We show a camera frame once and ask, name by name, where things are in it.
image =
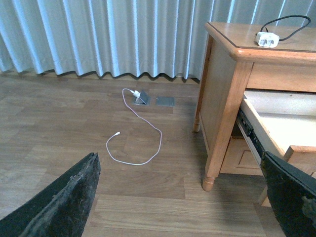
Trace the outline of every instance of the laminate floor plank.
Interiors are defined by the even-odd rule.
[[[91,226],[265,237],[252,205],[100,195]]]

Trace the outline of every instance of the nightstand top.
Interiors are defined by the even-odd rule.
[[[279,42],[275,48],[260,47],[256,44],[255,35],[260,31],[260,25],[208,22],[205,28],[235,60],[270,63],[287,61],[288,64],[316,65],[316,28],[306,27],[288,40]],[[267,28],[280,38],[298,29],[281,26]]]

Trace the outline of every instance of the metal floor plate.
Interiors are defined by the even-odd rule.
[[[175,105],[174,97],[158,96],[156,99],[156,105],[173,107]]]

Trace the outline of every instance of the curtain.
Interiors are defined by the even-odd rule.
[[[313,0],[0,0],[0,70],[199,79],[205,22],[263,24],[315,8]]]

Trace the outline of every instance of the black cable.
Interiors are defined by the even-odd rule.
[[[303,15],[289,15],[289,16],[283,16],[283,17],[281,17],[281,18],[278,18],[278,19],[273,20],[273,21],[269,21],[268,23],[264,24],[264,25],[261,27],[260,32],[263,32],[263,28],[264,28],[266,25],[268,25],[268,24],[270,24],[270,23],[273,23],[273,22],[275,22],[275,21],[283,20],[283,19],[285,19],[285,18],[290,18],[290,17],[301,17],[301,18],[305,18],[305,19],[308,20],[308,23],[307,23],[306,25],[302,26],[301,28],[297,29],[296,31],[294,31],[294,32],[293,32],[292,34],[290,34],[288,37],[285,37],[285,38],[283,38],[283,39],[279,39],[278,41],[287,40],[288,38],[292,37],[294,34],[296,34],[297,32],[299,32],[300,30],[302,30],[302,29],[304,29],[305,27],[307,27],[307,26],[310,24],[310,22],[311,22],[311,19],[310,19],[308,16],[303,16]]]

